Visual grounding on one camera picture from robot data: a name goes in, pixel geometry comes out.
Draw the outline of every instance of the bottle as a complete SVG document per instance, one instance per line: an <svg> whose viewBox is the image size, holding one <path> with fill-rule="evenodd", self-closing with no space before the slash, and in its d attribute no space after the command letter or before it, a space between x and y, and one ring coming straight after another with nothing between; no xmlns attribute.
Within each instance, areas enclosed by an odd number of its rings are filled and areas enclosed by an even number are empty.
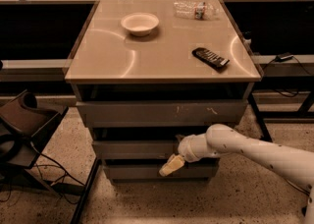
<svg viewBox="0 0 314 224"><path fill-rule="evenodd" d="M176 17L194 20L210 20L219 12L219 9L209 2L197 0L177 0L174 9Z"/></svg>

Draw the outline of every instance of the white bowl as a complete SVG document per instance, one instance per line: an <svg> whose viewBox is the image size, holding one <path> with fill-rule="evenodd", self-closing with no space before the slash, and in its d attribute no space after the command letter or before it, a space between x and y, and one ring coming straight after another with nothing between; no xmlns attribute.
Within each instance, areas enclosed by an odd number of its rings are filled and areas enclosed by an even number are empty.
<svg viewBox="0 0 314 224"><path fill-rule="evenodd" d="M121 19L121 25L135 36L146 36L159 24L156 16L149 13L133 13Z"/></svg>

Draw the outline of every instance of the cabinet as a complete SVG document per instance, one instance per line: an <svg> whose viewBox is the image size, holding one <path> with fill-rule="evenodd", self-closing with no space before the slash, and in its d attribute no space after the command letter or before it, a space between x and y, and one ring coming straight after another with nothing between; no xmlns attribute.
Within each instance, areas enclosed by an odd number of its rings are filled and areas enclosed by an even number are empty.
<svg viewBox="0 0 314 224"><path fill-rule="evenodd" d="M112 182L210 179L219 160L203 159L162 178L158 171L178 138L204 133L212 123L237 124L253 83L260 80L219 0L210 21L174 16L174 0L101 0L66 74L93 148ZM128 34L120 19L156 15L145 37ZM198 46L230 59L217 72L191 56Z"/></svg>

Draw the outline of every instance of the black cable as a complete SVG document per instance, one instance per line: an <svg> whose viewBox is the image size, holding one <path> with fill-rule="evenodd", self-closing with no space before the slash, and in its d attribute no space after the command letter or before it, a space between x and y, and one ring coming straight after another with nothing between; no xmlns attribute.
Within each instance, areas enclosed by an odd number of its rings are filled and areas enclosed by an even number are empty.
<svg viewBox="0 0 314 224"><path fill-rule="evenodd" d="M293 56L293 59L295 59L296 60L296 62L299 64L299 66L301 66L301 68L303 69L303 71L307 74L307 75L309 75L309 76L313 76L313 74L312 73L309 73L306 69L305 69L305 67L300 63L300 61L299 60L297 60L297 58L296 57L294 57Z"/></svg>
<svg viewBox="0 0 314 224"><path fill-rule="evenodd" d="M263 68L262 70L264 71L271 63L275 62L275 58L271 61L269 61Z"/></svg>
<svg viewBox="0 0 314 224"><path fill-rule="evenodd" d="M291 181L289 181L289 180L286 180L286 181L288 182L288 184L290 184L291 186L293 186L295 189L297 189L298 191L302 192L303 194L305 194L305 195L307 195L307 196L310 195L309 192L307 192L305 189L303 189L303 188L297 186L295 183L293 183L293 182L291 182Z"/></svg>
<svg viewBox="0 0 314 224"><path fill-rule="evenodd" d="M47 156L47 155L45 155L45 154L39 152L39 151L35 148L33 142L31 142L30 145L31 145L31 147L33 148L33 150L34 150L35 152L37 152L37 154L39 154L39 155L41 155L41 156L43 156L43 157L49 159L50 161L54 162L54 163L57 164L62 170L64 170L65 173L67 173L67 176L69 176L71 179L73 179L74 181L78 182L78 183L81 184L82 186L85 186L84 183L82 183L81 181L79 181L78 179L76 179L75 177L73 177L73 176L67 171L67 169L64 168L58 161L56 161L56 160L54 160L53 158L51 158L51 157L49 157L49 156Z"/></svg>
<svg viewBox="0 0 314 224"><path fill-rule="evenodd" d="M7 202L7 201L10 199L10 197L11 197L11 191L12 191L12 180L10 180L10 183L9 183L9 193L8 193L8 196L7 196L6 199L0 199L0 202L1 202L1 203L5 203L5 202Z"/></svg>
<svg viewBox="0 0 314 224"><path fill-rule="evenodd" d="M279 91L277 89L273 89L273 91L278 93L278 94L280 94L280 95L282 95L282 96L288 97L288 98L296 97L297 95L299 95L299 92L300 92L299 89L296 91L296 93L294 93L292 91L289 91L289 90L286 90L286 89L283 89L283 91L285 93L289 93L290 94L290 95L287 95L287 94L284 94L284 93L282 93L281 91Z"/></svg>
<svg viewBox="0 0 314 224"><path fill-rule="evenodd" d="M37 169L38 169L38 171L39 171L39 174L40 174L40 178L41 178L42 180L44 180L44 179L43 179L42 173L41 173L41 171L40 171L40 169L39 169L39 166L51 166L51 167L56 167L56 168L62 169L62 167L60 167L60 166L58 166L58 165L51 165L51 164L37 165L37 164L36 164L36 167L37 167ZM62 179L62 183L64 183L65 178L66 178L69 174L68 174L68 172L66 172L64 169L62 169L62 170L65 172L64 175L62 175L62 176L60 176L59 178L57 178L56 180L54 180L53 183L57 183L57 182L58 182L59 180L61 180L61 179ZM78 204L78 203L79 203L79 200L76 201L76 202L70 201L70 200L66 197L65 194L59 193L59 196L60 196L60 197L63 197L63 198L67 201L67 203L69 203L69 204Z"/></svg>

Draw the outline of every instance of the drawer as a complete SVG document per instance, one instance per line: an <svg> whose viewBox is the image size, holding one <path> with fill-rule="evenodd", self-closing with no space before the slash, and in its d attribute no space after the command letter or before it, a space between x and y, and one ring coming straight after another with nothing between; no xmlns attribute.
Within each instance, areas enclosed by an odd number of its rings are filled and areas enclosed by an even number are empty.
<svg viewBox="0 0 314 224"><path fill-rule="evenodd" d="M219 167L217 159L208 159L209 163L190 163L167 177L162 177L159 170L163 163L104 165L107 179L111 181L123 180L170 180L170 179L211 179L216 175Z"/></svg>
<svg viewBox="0 0 314 224"><path fill-rule="evenodd" d="M177 136L199 135L207 127L94 129L92 147L99 159L168 159L178 153Z"/></svg>
<svg viewBox="0 0 314 224"><path fill-rule="evenodd" d="M204 126L238 123L246 100L78 102L89 128Z"/></svg>
<svg viewBox="0 0 314 224"><path fill-rule="evenodd" d="M243 99L248 83L78 84L81 101Z"/></svg>
<svg viewBox="0 0 314 224"><path fill-rule="evenodd" d="M99 159L168 159L178 150L171 140L94 141L92 147Z"/></svg>

